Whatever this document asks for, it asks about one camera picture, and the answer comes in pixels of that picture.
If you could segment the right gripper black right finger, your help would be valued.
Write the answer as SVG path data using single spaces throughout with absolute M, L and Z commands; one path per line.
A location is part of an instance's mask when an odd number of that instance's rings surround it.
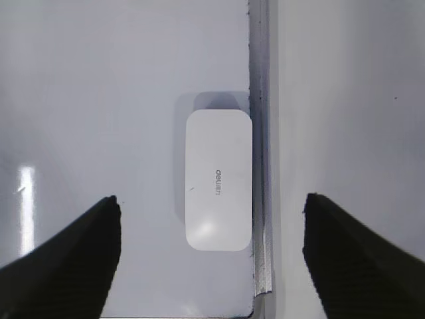
M 303 257 L 328 318 L 423 318 L 424 262 L 310 193 Z

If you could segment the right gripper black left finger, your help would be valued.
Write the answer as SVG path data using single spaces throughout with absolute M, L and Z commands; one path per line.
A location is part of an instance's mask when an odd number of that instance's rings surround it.
M 116 196 L 1 268 L 2 318 L 100 318 L 122 251 Z

